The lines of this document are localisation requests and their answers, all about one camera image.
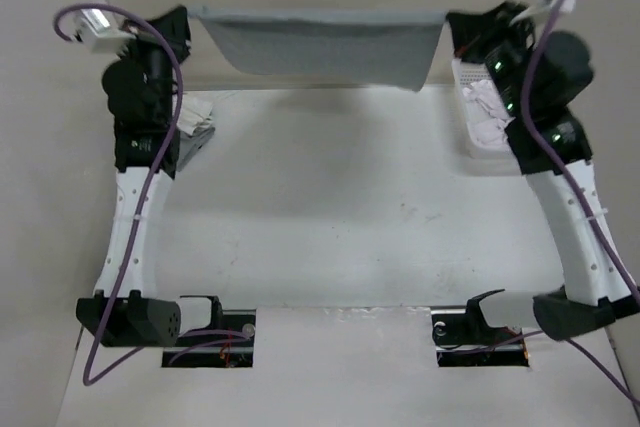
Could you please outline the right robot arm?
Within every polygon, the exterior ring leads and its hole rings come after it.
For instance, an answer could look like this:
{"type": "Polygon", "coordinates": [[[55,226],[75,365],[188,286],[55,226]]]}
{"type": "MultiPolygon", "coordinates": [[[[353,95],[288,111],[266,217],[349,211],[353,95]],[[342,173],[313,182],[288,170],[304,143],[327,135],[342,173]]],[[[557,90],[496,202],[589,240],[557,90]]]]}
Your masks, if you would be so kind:
{"type": "Polygon", "coordinates": [[[454,56],[485,67],[510,116],[506,140],[519,172],[536,196],[559,255],[563,283],[547,293],[524,294],[522,318],[494,290],[471,298],[464,331],[483,343],[508,325],[537,328],[570,341],[639,311],[639,286],[615,247],[596,188],[593,151],[570,103],[593,80],[586,43],[554,27],[542,34],[524,5],[505,1],[484,13],[450,11],[454,56]]]}

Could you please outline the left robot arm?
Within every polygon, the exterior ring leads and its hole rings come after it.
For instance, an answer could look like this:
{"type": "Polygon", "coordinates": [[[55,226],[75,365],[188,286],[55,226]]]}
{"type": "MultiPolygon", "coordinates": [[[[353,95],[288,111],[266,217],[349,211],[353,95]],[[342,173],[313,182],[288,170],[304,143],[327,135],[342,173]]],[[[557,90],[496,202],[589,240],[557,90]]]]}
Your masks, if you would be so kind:
{"type": "Polygon", "coordinates": [[[93,293],[76,302],[76,318],[105,347],[172,347],[189,332],[206,346],[224,334],[216,298],[158,298],[155,265],[164,206],[178,172],[184,84],[191,31],[186,7],[145,20],[99,24],[106,7],[84,8],[79,40],[110,42],[117,55],[101,85],[113,117],[116,208],[107,256],[93,293]]]}

